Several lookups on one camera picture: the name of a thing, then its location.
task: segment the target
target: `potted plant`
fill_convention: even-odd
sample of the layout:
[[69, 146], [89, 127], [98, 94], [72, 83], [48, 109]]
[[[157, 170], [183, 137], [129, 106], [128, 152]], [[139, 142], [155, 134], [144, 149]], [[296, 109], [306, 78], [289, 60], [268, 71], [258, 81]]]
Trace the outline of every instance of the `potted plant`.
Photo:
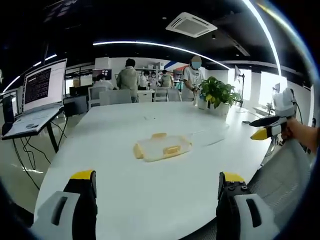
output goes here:
[[226, 116], [230, 106], [240, 99], [240, 94], [235, 92], [235, 87], [224, 84], [214, 76], [209, 77], [201, 83], [200, 96], [210, 103], [210, 111], [213, 115]]

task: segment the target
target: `black ceiling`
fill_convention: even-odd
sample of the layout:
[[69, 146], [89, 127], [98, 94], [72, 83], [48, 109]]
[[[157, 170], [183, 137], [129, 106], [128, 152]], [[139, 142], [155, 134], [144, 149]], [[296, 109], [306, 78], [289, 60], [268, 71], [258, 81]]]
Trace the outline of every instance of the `black ceiling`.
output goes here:
[[[217, 61], [250, 60], [275, 63], [259, 23], [240, 0], [197, 0], [194, 4], [162, 0], [43, 0], [6, 5], [1, 10], [0, 69], [3, 85], [47, 56], [68, 58], [68, 65], [93, 62], [96, 57], [148, 57], [187, 63], [188, 53], [158, 46], [117, 44], [93, 46], [101, 41], [146, 41], [188, 49]], [[165, 30], [180, 13], [196, 15], [218, 27], [192, 38]], [[304, 65], [282, 29], [259, 10], [273, 37], [280, 63], [304, 73]], [[250, 56], [239, 51], [243, 48]], [[218, 65], [204, 67], [223, 69]]]

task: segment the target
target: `floor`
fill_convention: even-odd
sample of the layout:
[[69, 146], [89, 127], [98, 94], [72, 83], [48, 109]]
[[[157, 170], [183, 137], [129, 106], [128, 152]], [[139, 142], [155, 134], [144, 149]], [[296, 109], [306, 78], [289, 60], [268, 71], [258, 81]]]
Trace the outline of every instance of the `floor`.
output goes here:
[[[79, 123], [82, 119], [82, 115], [76, 115], [70, 117], [68, 119], [65, 135], [68, 135], [72, 132], [73, 128]], [[59, 115], [58, 118], [54, 119], [53, 122], [60, 126], [61, 129], [64, 128], [66, 119], [64, 115]], [[0, 126], [4, 123], [3, 118], [3, 111], [2, 106], [0, 107]], [[53, 133], [55, 135], [55, 139], [58, 142], [61, 137], [61, 130], [52, 125]], [[61, 145], [64, 143], [65, 137], [62, 137]], [[20, 139], [15, 140], [17, 150], [21, 157], [23, 164], [25, 165], [28, 173], [34, 179], [35, 183], [40, 187], [42, 181], [45, 177], [45, 174], [49, 167], [49, 162], [46, 160], [43, 153], [27, 146], [28, 151], [32, 151], [34, 154], [34, 161], [35, 161], [35, 170], [33, 170], [31, 163], [28, 158], [28, 154], [24, 152], [23, 145]], [[29, 142], [32, 146], [38, 148], [39, 150], [43, 151], [48, 160], [54, 161], [55, 152], [53, 146], [51, 144], [48, 132], [44, 129], [38, 136], [33, 136]], [[273, 155], [280, 149], [281, 147], [277, 145], [269, 156], [265, 157], [262, 161], [263, 164], [266, 164]], [[9, 196], [12, 200], [18, 204], [19, 206], [25, 208], [31, 213], [34, 213], [36, 200], [38, 196], [38, 189], [32, 183], [28, 175], [25, 173], [24, 169], [22, 168], [17, 154], [14, 149], [14, 144], [12, 140], [0, 140], [0, 153], [1, 153], [1, 160], [0, 160], [0, 178], [2, 184], [8, 191]], [[312, 163], [314, 156], [310, 155], [310, 164]]]

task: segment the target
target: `white shirt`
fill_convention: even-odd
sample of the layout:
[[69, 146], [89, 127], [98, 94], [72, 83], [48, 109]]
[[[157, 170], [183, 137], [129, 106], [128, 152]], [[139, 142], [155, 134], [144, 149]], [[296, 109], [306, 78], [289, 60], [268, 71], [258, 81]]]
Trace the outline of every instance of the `white shirt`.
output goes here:
[[[204, 79], [204, 76], [199, 69], [194, 70], [190, 66], [187, 66], [183, 70], [182, 80], [187, 80], [190, 83], [190, 85], [193, 87], [200, 85], [203, 79]], [[194, 97], [195, 97], [194, 93], [186, 86], [183, 86], [181, 98], [193, 99]]]
[[99, 80], [94, 83], [94, 87], [106, 87], [107, 90], [113, 90], [114, 86], [111, 81], [108, 80]]
[[140, 78], [140, 83], [139, 86], [142, 88], [145, 88], [148, 86], [148, 81], [145, 75], [142, 74], [141, 78]]

